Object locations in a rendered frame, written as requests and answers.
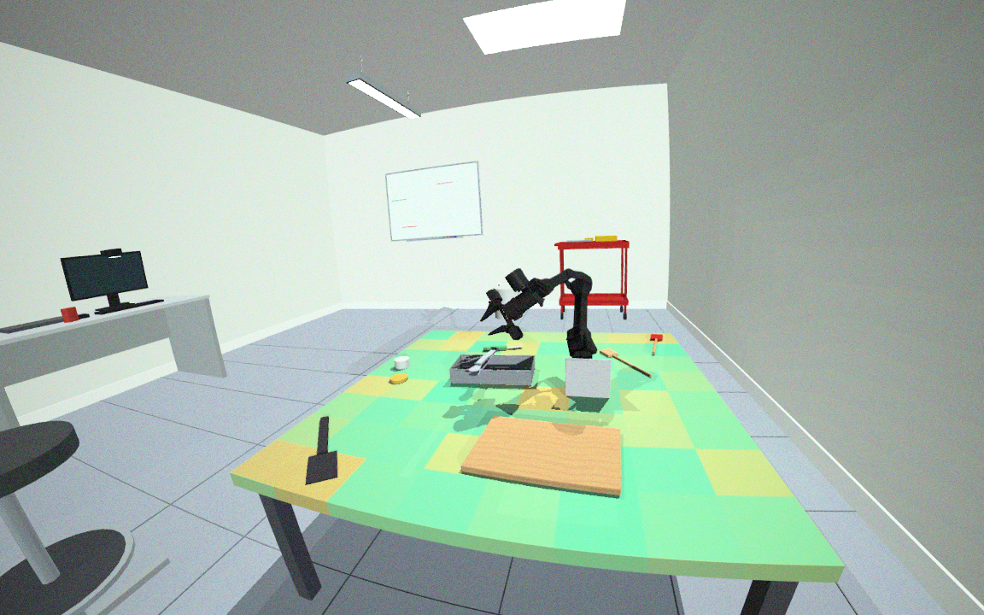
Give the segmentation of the light brown wooden board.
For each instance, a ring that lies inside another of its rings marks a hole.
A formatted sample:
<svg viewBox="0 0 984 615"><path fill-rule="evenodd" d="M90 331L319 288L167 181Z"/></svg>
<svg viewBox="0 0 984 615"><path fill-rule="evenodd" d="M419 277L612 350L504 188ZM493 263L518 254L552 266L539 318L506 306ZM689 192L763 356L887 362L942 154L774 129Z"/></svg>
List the light brown wooden board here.
<svg viewBox="0 0 984 615"><path fill-rule="evenodd" d="M621 495L621 431L493 416L463 472Z"/></svg>

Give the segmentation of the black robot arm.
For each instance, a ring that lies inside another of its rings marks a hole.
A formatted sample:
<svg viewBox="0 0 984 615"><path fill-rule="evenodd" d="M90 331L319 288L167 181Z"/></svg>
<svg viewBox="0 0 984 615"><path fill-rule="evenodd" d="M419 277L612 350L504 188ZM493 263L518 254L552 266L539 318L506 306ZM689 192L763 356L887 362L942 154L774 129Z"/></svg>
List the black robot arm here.
<svg viewBox="0 0 984 615"><path fill-rule="evenodd" d="M591 355L597 353L596 343L591 339L591 332L587 328L587 305L589 304L591 285L593 285L589 275L569 268L551 278L528 280L524 276L522 268L517 268L505 278L507 278L507 282L514 292L522 291L522 295L517 297L524 310L530 310L537 303L543 307L544 296L551 295L555 285L564 283L575 296L573 328L566 332L571 358L591 359ZM577 279L569 281L570 278Z"/></svg>

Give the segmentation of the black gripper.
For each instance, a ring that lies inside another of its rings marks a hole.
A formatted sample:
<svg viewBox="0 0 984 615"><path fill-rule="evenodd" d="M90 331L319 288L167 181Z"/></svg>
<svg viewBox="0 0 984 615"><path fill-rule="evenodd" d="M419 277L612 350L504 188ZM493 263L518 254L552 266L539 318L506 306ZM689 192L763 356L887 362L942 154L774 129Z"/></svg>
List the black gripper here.
<svg viewBox="0 0 984 615"><path fill-rule="evenodd" d="M500 310L503 318L507 321L507 325L497 327L497 330L489 332L488 335L494 335L497 334L497 332L509 332L509 336L511 336L512 340L522 339L524 335L522 330L520 330L518 326L514 325L513 322L513 319L516 319L517 316L526 311L524 310L522 303L519 302L518 297L512 297L511 301L507 302L505 305L502 305L502 296L499 295L499 292L496 290L487 291L487 296L489 298L489 305L487 312L485 312L480 319L481 322L482 320L489 318L489 316L497 310Z"/></svg>

